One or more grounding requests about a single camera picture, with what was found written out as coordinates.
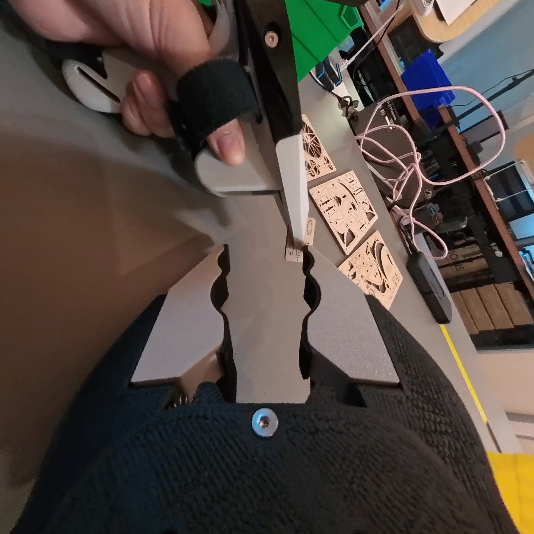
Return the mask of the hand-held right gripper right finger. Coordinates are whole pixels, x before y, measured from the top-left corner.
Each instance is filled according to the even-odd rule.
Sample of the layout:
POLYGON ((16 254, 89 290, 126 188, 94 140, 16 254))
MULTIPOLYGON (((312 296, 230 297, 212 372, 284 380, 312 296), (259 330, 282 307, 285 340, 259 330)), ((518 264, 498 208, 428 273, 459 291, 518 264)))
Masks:
POLYGON ((316 384, 397 386, 399 377, 366 299, 323 254, 303 250, 304 301, 298 363, 316 384))

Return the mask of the printed instruction sheet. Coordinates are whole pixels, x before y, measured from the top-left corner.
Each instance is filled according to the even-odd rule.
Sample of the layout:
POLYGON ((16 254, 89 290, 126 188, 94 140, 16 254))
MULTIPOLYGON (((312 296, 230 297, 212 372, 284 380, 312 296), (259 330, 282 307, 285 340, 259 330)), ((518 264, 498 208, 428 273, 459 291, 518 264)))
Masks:
POLYGON ((434 7, 440 21, 451 25, 465 10, 477 1, 434 1, 434 7))

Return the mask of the blue storage bin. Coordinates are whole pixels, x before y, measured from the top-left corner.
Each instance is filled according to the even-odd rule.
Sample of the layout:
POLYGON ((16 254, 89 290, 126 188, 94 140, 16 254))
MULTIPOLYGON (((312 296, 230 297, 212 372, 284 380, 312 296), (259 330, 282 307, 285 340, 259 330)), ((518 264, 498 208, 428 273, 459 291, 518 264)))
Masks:
MULTIPOLYGON (((425 51, 401 75, 408 91, 450 87, 451 82, 432 50, 425 51)), ((455 100, 452 90, 411 95, 421 118, 431 130, 441 123, 440 106, 448 107, 455 100)))

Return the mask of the black electronics box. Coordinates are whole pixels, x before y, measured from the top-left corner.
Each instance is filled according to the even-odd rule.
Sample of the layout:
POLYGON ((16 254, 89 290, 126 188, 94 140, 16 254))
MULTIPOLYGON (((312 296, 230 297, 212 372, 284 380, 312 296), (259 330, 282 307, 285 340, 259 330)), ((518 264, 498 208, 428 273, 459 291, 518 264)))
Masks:
POLYGON ((366 141, 363 148, 363 157, 377 187, 384 196, 389 197, 395 186, 394 181, 400 177, 404 168, 383 149, 399 158, 406 167, 414 163, 407 134, 395 127, 395 124, 402 126, 394 104, 386 102, 372 118, 367 132, 367 136, 374 139, 375 143, 366 141))

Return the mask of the small black blue device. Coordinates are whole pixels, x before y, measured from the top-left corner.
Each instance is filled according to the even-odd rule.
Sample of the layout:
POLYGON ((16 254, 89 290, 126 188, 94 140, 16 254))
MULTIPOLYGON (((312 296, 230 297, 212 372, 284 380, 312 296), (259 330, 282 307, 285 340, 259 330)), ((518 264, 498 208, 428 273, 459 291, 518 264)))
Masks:
POLYGON ((342 83, 339 65, 336 62, 332 62, 330 56, 317 63, 310 71, 310 74, 324 90, 330 93, 334 92, 342 83))

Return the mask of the black power brick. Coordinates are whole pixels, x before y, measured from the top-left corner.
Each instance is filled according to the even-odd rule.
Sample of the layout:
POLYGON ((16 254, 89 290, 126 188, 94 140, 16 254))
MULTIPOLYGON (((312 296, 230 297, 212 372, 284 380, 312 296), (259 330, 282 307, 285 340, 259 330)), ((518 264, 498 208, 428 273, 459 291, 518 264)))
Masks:
POLYGON ((437 324, 450 324, 452 304, 428 258, 420 251, 410 253, 406 268, 437 324))

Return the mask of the small oblong wooden part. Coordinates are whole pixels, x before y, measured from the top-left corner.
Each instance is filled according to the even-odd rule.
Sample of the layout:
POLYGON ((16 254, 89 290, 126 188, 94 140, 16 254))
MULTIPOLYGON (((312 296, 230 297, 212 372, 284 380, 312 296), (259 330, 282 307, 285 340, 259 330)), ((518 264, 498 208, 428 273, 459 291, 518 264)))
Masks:
POLYGON ((302 263, 303 261, 303 248, 304 246, 313 245, 316 230, 316 219, 313 217, 308 218, 306 225, 305 239, 303 242, 295 242, 293 240, 291 230, 287 228, 286 242, 285 242, 285 260, 288 262, 302 263))

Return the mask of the green storage bin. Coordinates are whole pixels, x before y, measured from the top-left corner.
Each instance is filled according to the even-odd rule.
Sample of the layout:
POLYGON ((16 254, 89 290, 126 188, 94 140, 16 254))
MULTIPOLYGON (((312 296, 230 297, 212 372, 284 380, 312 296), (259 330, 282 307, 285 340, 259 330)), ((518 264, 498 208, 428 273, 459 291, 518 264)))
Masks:
POLYGON ((285 1, 297 79, 301 82, 363 22, 365 1, 285 1))

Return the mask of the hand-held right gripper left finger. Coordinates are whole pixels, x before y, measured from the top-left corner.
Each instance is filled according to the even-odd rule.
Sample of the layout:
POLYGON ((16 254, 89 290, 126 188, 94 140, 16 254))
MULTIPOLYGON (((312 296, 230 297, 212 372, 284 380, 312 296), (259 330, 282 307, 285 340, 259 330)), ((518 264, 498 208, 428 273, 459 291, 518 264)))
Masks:
POLYGON ((229 272, 229 247, 218 245, 168 290, 132 384, 173 384, 192 401, 200 384, 212 382, 226 401, 236 400, 237 369, 222 309, 229 272))

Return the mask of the wooden wheel parts sheet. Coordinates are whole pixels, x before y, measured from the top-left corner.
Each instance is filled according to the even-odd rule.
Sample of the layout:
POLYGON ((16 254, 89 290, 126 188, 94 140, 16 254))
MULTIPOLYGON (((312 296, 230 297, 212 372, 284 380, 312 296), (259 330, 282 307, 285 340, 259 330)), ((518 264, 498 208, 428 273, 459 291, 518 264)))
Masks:
POLYGON ((302 115, 302 135, 306 180, 310 182, 336 171, 332 159, 305 114, 302 115))

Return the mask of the wooden sheet with curved cutouts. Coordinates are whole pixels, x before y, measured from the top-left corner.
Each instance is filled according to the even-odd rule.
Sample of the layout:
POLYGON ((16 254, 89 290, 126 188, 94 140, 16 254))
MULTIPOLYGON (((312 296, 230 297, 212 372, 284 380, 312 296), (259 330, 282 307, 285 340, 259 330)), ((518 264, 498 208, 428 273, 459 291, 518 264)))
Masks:
POLYGON ((309 194, 344 255, 350 255, 377 220, 356 174, 348 171, 311 188, 309 194))

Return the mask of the wooden sheet with round holes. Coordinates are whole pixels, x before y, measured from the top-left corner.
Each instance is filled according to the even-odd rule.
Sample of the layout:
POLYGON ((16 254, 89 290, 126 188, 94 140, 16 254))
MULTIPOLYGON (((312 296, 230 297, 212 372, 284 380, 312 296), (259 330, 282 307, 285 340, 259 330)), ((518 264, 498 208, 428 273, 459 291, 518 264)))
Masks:
POLYGON ((401 271, 379 231, 355 249, 338 269, 387 310, 391 308, 403 281, 401 271))

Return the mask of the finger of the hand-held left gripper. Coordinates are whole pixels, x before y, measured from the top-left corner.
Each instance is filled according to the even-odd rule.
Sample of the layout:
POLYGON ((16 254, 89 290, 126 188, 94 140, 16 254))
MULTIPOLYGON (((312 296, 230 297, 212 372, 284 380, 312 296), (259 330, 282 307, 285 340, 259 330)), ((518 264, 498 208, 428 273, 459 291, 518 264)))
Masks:
POLYGON ((282 188, 280 210, 294 242, 303 244, 309 215, 303 135, 301 132, 276 144, 282 188))

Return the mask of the person's left hand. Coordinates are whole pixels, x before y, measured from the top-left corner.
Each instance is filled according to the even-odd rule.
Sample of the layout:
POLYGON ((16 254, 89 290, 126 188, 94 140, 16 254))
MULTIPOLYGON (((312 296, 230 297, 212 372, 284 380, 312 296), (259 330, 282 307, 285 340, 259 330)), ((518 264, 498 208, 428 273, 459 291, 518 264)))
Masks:
MULTIPOLYGON (((9 1, 51 41, 128 46, 165 64, 177 78, 212 57, 209 17, 197 1, 9 1)), ((156 75, 137 71, 121 103, 124 125, 139 136, 171 138, 168 97, 156 75)))

